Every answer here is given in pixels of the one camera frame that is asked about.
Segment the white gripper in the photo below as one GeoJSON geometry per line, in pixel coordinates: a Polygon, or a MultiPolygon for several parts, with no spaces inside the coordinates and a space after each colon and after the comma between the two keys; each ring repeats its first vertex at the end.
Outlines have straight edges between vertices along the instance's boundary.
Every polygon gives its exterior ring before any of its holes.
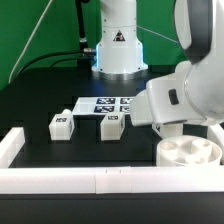
{"type": "Polygon", "coordinates": [[[130,104],[134,126],[148,124],[193,123],[200,115],[190,105],[182,80],[156,78],[147,82],[146,89],[130,104]]]}

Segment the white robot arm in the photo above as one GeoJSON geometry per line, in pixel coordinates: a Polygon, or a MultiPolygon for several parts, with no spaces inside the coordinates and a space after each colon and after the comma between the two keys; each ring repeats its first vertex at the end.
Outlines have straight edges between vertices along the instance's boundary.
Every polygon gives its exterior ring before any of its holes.
{"type": "MultiPolygon", "coordinates": [[[[168,0],[185,58],[149,80],[132,101],[132,124],[224,122],[224,0],[168,0]]],[[[147,69],[137,38],[136,0],[100,0],[102,36],[94,75],[128,79],[147,69]]]]}

